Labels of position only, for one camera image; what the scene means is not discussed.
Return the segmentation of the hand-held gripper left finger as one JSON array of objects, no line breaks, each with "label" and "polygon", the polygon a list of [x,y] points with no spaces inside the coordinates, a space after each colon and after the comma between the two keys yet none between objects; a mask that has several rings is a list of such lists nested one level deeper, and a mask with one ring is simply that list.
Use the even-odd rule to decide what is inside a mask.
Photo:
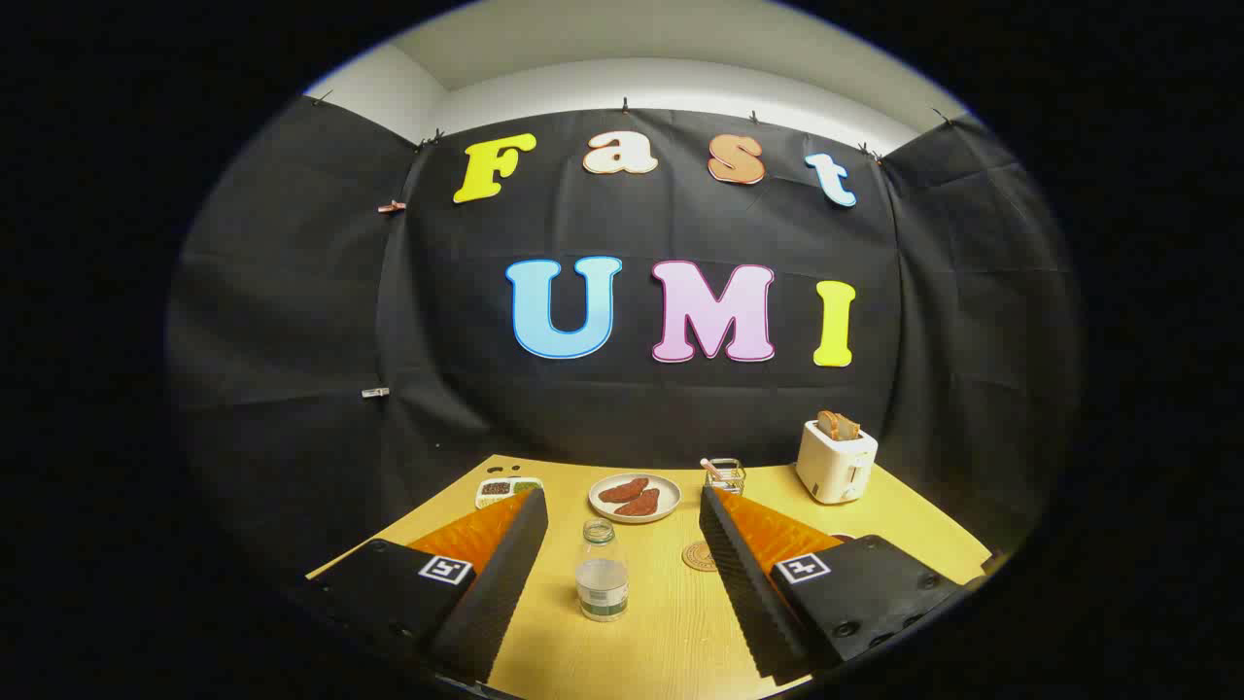
[{"label": "hand-held gripper left finger", "polygon": [[309,610],[413,678],[485,683],[547,523],[535,487],[409,543],[369,540],[309,579]]}]

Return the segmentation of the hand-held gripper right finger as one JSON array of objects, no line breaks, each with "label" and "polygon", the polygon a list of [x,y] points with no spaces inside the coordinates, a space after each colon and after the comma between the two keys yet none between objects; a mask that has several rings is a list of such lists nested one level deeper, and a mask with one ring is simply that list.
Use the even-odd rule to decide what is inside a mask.
[{"label": "hand-held gripper right finger", "polygon": [[843,541],[707,486],[699,527],[758,673],[840,675],[963,599],[963,586],[876,535]]}]

